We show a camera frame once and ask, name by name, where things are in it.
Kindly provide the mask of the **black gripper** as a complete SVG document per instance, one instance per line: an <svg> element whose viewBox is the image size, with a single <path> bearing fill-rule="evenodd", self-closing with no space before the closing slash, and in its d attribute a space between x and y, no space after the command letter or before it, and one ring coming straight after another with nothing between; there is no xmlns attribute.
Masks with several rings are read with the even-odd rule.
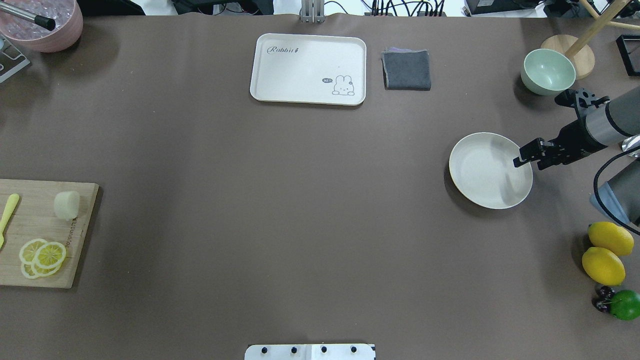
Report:
<svg viewBox="0 0 640 360"><path fill-rule="evenodd" d="M519 148L519 155L513 159L514 167L538 161L537 168L542 171L551 166L571 164L606 148L589 133L586 120L588 116L606 115L609 96L597 98L587 89L565 89L554 101L574 109L577 119L565 125L549 145L546 146L544 139L535 138Z"/></svg>

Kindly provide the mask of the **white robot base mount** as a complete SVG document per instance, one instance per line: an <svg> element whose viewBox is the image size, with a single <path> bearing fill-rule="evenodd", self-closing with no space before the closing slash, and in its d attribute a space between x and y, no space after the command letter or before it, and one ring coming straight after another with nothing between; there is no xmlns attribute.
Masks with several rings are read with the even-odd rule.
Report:
<svg viewBox="0 0 640 360"><path fill-rule="evenodd" d="M253 344L244 353L245 360L375 360L374 344L308 343Z"/></svg>

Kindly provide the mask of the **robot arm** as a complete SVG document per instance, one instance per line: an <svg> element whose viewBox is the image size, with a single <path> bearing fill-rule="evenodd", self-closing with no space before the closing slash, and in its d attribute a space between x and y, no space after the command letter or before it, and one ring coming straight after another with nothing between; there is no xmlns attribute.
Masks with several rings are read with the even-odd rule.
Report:
<svg viewBox="0 0 640 360"><path fill-rule="evenodd" d="M541 137L519 148L515 167L535 162L539 170L569 165L606 148L619 145L640 132L640 91L631 89L617 98L598 98L587 89L565 89L555 96L557 105L574 109L576 120L565 125L557 137ZM611 157L594 174L591 203L617 225L639 233L639 159L635 158L610 180L601 183L601 174L615 160L638 153L638 145L628 145Z"/></svg>

